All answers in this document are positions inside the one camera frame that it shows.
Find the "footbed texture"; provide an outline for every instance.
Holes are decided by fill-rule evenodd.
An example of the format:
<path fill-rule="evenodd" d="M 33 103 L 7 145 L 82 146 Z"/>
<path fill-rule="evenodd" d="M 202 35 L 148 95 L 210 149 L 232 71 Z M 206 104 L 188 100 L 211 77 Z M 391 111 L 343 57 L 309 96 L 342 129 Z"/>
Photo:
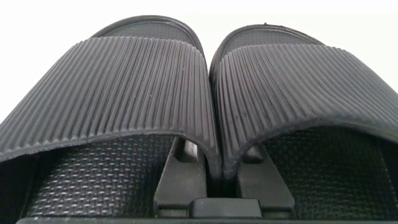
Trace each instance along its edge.
<path fill-rule="evenodd" d="M 0 161 L 132 134 L 174 134 L 199 145 L 219 178 L 205 65 L 196 48 L 177 40 L 80 42 L 0 125 Z"/>
<path fill-rule="evenodd" d="M 37 162 L 26 217 L 153 217 L 172 136 L 65 148 Z"/>
<path fill-rule="evenodd" d="M 295 199 L 292 218 L 398 219 L 382 141 L 337 127 L 295 131 L 266 141 L 264 146 Z"/>
<path fill-rule="evenodd" d="M 255 143 L 297 129 L 345 126 L 396 142 L 398 95 L 344 50 L 253 45 L 219 66 L 216 97 L 224 177 Z"/>

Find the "slide sandal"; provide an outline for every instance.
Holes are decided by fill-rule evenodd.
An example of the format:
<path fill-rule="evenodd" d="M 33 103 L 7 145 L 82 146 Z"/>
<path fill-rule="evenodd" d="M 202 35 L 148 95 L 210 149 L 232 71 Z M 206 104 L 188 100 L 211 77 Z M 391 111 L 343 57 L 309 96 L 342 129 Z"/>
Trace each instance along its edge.
<path fill-rule="evenodd" d="M 359 59 L 255 25 L 227 36 L 210 77 L 224 177 L 264 217 L 398 220 L 398 94 Z"/>
<path fill-rule="evenodd" d="M 202 52 L 187 25 L 160 16 L 117 22 L 73 46 L 0 125 L 0 222 L 154 217 L 170 149 L 190 142 L 216 182 Z"/>

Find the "black rubber strap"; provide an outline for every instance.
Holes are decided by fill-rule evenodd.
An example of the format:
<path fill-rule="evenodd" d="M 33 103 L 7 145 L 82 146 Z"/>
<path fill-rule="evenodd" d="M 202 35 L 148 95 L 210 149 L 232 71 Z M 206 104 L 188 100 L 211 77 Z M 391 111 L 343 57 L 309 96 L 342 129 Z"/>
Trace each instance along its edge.
<path fill-rule="evenodd" d="M 0 161 L 121 136 L 199 145 L 221 176 L 206 63 L 191 45 L 100 37 L 72 47 L 0 125 Z"/>
<path fill-rule="evenodd" d="M 252 45 L 221 61 L 216 86 L 224 176 L 255 143 L 315 126 L 398 142 L 398 95 L 350 53 L 324 45 Z"/>

